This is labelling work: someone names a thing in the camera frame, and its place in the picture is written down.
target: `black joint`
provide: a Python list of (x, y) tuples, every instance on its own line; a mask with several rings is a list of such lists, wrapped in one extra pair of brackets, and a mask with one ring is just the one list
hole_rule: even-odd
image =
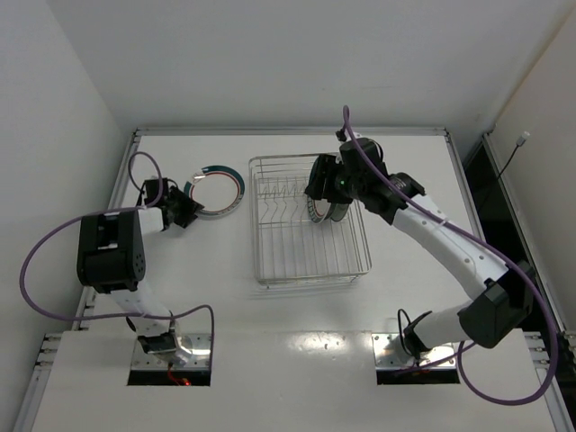
[(146, 273), (138, 211), (82, 218), (76, 273), (98, 293), (136, 291)]
[[(175, 186), (168, 187), (168, 179), (162, 179), (163, 193), (154, 207), (162, 210), (164, 229), (166, 230), (172, 223), (182, 228), (187, 228), (192, 222), (198, 219), (196, 213), (204, 208), (203, 205), (194, 201)], [(146, 198), (144, 203), (150, 205), (158, 197), (159, 181), (150, 179), (144, 182)]]
[(159, 336), (138, 336), (138, 341), (145, 354), (169, 352), (176, 349), (174, 336), (169, 332)]
[[(517, 264), (534, 280), (535, 271), (525, 261)], [(486, 290), (458, 312), (460, 325), (481, 347), (494, 348), (532, 312), (534, 295), (524, 280), (509, 269), (498, 281), (488, 279)]]
[(346, 142), (347, 141), (346, 128), (343, 127), (341, 130), (337, 130), (336, 138), (340, 142)]

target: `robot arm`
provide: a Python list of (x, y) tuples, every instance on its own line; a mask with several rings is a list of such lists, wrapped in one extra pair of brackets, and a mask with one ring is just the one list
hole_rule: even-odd
[[(330, 203), (361, 201), (369, 212), (415, 239), (456, 278), (471, 299), (450, 309), (425, 312), (413, 320), (403, 331), (407, 351), (419, 358), (438, 345), (469, 339), (482, 347), (495, 347), (532, 310), (532, 294), (519, 276), (490, 251), (400, 199), (368, 168), (343, 131), (337, 137), (344, 141), (339, 157), (318, 157), (306, 194)], [(381, 173), (408, 197), (440, 218), (446, 217), (412, 177), (388, 174), (378, 143), (367, 138), (358, 141)], [(531, 272), (525, 263), (519, 265)]]
[[(183, 345), (170, 310), (154, 295), (145, 276), (142, 237), (166, 230), (175, 223), (186, 228), (202, 208), (175, 187), (167, 187), (157, 207), (85, 216), (80, 226), (76, 272), (84, 286), (110, 296), (124, 311), (138, 313), (128, 319), (144, 352), (174, 365), (185, 364), (190, 347)], [(146, 196), (158, 193), (158, 180), (145, 182)]]

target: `metal dish rack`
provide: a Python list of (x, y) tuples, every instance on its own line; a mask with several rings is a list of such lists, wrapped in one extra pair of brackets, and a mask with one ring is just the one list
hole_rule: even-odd
[(250, 159), (250, 219), (256, 279), (270, 288), (287, 284), (346, 284), (368, 273), (360, 206), (340, 222), (314, 223), (304, 189), (318, 154)]

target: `white tabletop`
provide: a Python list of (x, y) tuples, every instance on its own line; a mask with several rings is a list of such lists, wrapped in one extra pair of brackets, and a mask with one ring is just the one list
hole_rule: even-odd
[[(410, 173), (452, 221), (470, 228), (444, 137), (371, 138), (382, 144), (391, 172)], [(328, 135), (145, 136), (138, 150), (182, 185), (199, 167), (227, 165), (248, 179), (252, 157), (337, 148)], [(139, 158), (135, 177), (152, 174)], [(129, 185), (123, 204), (136, 197)], [(371, 331), (395, 331), (400, 307), (416, 317), (467, 298), (410, 238), (366, 211), (364, 224), (373, 258), (368, 275), (349, 287), (294, 293), (263, 291), (254, 279), (248, 197), (223, 219), (147, 238), (147, 278), (161, 301), (173, 312), (200, 303), (215, 310), (211, 387), (127, 387), (133, 335), (121, 319), (97, 321), (89, 332), (64, 338), (34, 430), (554, 430), (544, 400), (505, 408), (463, 384), (376, 385)], [(99, 297), (95, 313), (117, 310)], [(182, 329), (207, 331), (206, 313), (195, 315), (182, 319)], [(329, 335), (322, 332), (344, 332), (348, 342), (324, 353), (324, 344), (302, 350), (294, 341), (315, 337), (298, 332), (318, 332), (319, 341)], [(525, 396), (538, 383), (520, 332), (495, 350), (478, 348), (465, 362), (495, 396)]]

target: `purple cable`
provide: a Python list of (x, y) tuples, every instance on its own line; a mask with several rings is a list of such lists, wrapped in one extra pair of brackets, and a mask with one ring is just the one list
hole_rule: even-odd
[[(160, 172), (160, 167), (158, 166), (158, 162), (150, 154), (148, 154), (144, 151), (137, 151), (132, 156), (130, 156), (130, 159), (128, 159), (128, 174), (129, 174), (130, 180), (136, 186), (137, 189), (140, 189), (140, 188), (136, 184), (136, 181), (134, 180), (134, 177), (132, 176), (132, 172), (131, 172), (132, 162), (136, 156), (145, 156), (146, 158), (148, 158), (150, 160), (150, 162), (152, 162), (152, 165), (156, 169), (156, 172), (158, 175), (158, 181), (160, 183), (160, 187), (158, 188), (158, 194), (157, 194), (156, 198), (154, 198), (154, 201), (152, 201), (148, 205), (148, 207), (154, 207), (158, 203), (158, 201), (160, 201), (160, 199), (162, 198), (162, 194), (164, 193), (164, 186), (163, 186), (163, 182), (162, 182), (162, 173)], [(142, 208), (142, 207), (121, 207), (121, 208), (117, 208), (117, 209), (109, 209), (109, 210), (104, 210), (104, 211), (94, 211), (92, 213), (88, 213), (88, 214), (83, 215), (83, 216), (77, 216), (74, 219), (71, 219), (67, 222), (64, 222), (62, 225), (59, 225), (58, 227), (53, 229), (51, 232), (46, 234), (44, 237), (42, 237), (38, 241), (38, 243), (36, 243), (33, 246), (33, 248), (28, 253), (28, 256), (24, 259), (24, 262), (22, 263), (22, 268), (20, 269), (20, 278), (19, 278), (20, 294), (24, 298), (24, 301), (26, 303), (28, 303), (28, 305), (31, 308), (33, 308), (35, 311), (37, 311), (40, 315), (44, 315), (45, 317), (52, 318), (53, 320), (68, 321), (68, 322), (105, 320), (108, 318), (126, 318), (126, 317), (128, 317), (128, 318), (130, 318), (130, 317), (133, 317), (133, 318), (142, 317), (142, 318), (149, 318), (151, 320), (178, 320), (178, 319), (185, 317), (187, 315), (190, 315), (191, 313), (194, 313), (200, 309), (207, 309), (208, 312), (210, 313), (210, 317), (211, 317), (211, 342), (210, 342), (211, 355), (210, 355), (210, 360), (209, 360), (209, 367), (212, 369), (212, 352), (213, 352), (213, 348), (214, 348), (214, 310), (212, 309), (212, 306), (210, 306), (209, 304), (201, 304), (200, 306), (196, 306), (195, 308), (192, 308), (192, 309), (187, 310), (185, 312), (182, 312), (182, 313), (179, 313), (176, 315), (167, 316), (167, 317), (158, 316), (158, 315), (142, 316), (140, 313), (137, 313), (137, 312), (105, 313), (102, 315), (93, 315), (91, 317), (68, 317), (66, 315), (60, 315), (58, 313), (50, 312), (48, 310), (43, 309), (42, 307), (40, 307), (38, 304), (36, 304), (34, 302), (32, 297), (28, 294), (28, 291), (26, 290), (26, 281), (25, 281), (26, 271), (28, 270), (28, 266), (30, 265), (32, 258), (34, 257), (36, 252), (38, 252), (38, 249), (40, 249), (44, 243), (46, 243), (49, 239), (54, 237), (56, 234), (58, 234), (64, 228), (67, 228), (70, 225), (73, 225), (76, 222), (81, 221), (82, 218), (84, 218), (85, 216), (95, 216), (95, 215), (99, 215), (99, 214), (112, 213), (112, 212), (131, 212), (133, 210), (138, 210), (140, 208)]]
[[(405, 193), (403, 193), (400, 189), (398, 189), (394, 183), (392, 183), (388, 178), (386, 178), (386, 176), (378, 170), (378, 168), (376, 167), (375, 164), (373, 164), (373, 162), (370, 160), (368, 155), (366, 155), (365, 152), (362, 150), (362, 147), (360, 146), (360, 144), (358, 143), (358, 141), (354, 135), (354, 131), (352, 130), (352, 126), (350, 125), (350, 109), (348, 108), (348, 105), (344, 105), (343, 116), (344, 116), (344, 127), (346, 128), (346, 131), (348, 132), (348, 136), (352, 140), (354, 147), (356, 148), (356, 150), (358, 151), (358, 153), (360, 154), (360, 156), (362, 157), (364, 162), (376, 174), (376, 176), (378, 176), (378, 178), (380, 178), (380, 180), (388, 188), (390, 188), (394, 192), (394, 194), (399, 196), (403, 201), (410, 204), (416, 210), (418, 210), (419, 212), (421, 212), (422, 214), (427, 216), (429, 219), (431, 219), (432, 221), (434, 221), (436, 223), (444, 223), (445, 221), (442, 218), (437, 217), (434, 213), (426, 210), (424, 207), (419, 205), (417, 202), (412, 201)], [(464, 342), (461, 342), (460, 346), (458, 347), (458, 351), (457, 351), (456, 355), (457, 355), (458, 368), (460, 369), (460, 374), (462, 375), (463, 381), (466, 383), (466, 385), (468, 385), (468, 387), (470, 387), (470, 390), (472, 390), (475, 394), (477, 394), (481, 398), (485, 399), (486, 401), (497, 403), (499, 405), (507, 405), (507, 406), (524, 405), (524, 404), (527, 404), (527, 403), (530, 403), (530, 402), (537, 400), (542, 395), (544, 395), (544, 393), (546, 392), (546, 390), (548, 389), (548, 387), (552, 383), (552, 379), (554, 378), (554, 375), (556, 373), (556, 367), (558, 365), (558, 341), (556, 340), (556, 325), (554, 323), (554, 319), (552, 318), (551, 312), (548, 310), (548, 306), (546, 305), (544, 298), (542, 297), (542, 295), (540, 294), (540, 292), (538, 291), (536, 286), (532, 283), (530, 278), (522, 271), (522, 269), (520, 267), (518, 267), (514, 261), (512, 261), (510, 258), (505, 256), (504, 254), (502, 254), (495, 247), (489, 245), (488, 243), (486, 243), (481, 238), (475, 237), (473, 234), (469, 233), (465, 229), (462, 229), (462, 228), (454, 225), (453, 223), (446, 222), (446, 223), (444, 223), (444, 225), (447, 228), (449, 228), (451, 231), (455, 232), (456, 234), (459, 234), (462, 237), (465, 237), (466, 239), (473, 241), (474, 243), (478, 244), (479, 246), (488, 249), (492, 254), (494, 254), (496, 257), (498, 257), (502, 261), (504, 261), (504, 263), (506, 263), (506, 266), (508, 268), (514, 270), (522, 278), (522, 280), (528, 286), (530, 291), (532, 291), (532, 294), (534, 295), (536, 302), (538, 303), (538, 305), (540, 306), (540, 309), (542, 310), (542, 313), (544, 314), (544, 320), (546, 322), (546, 327), (547, 327), (548, 333), (550, 335), (550, 366), (548, 368), (548, 372), (546, 374), (546, 377), (542, 381), (542, 384), (530, 396), (526, 396), (525, 398), (517, 399), (517, 400), (503, 400), (503, 399), (493, 398), (487, 394), (482, 393), (478, 389), (476, 389), (472, 385), (472, 383), (468, 380), (468, 377), (464, 374), (464, 371), (462, 369), (462, 351), (461, 350), (464, 346)]]

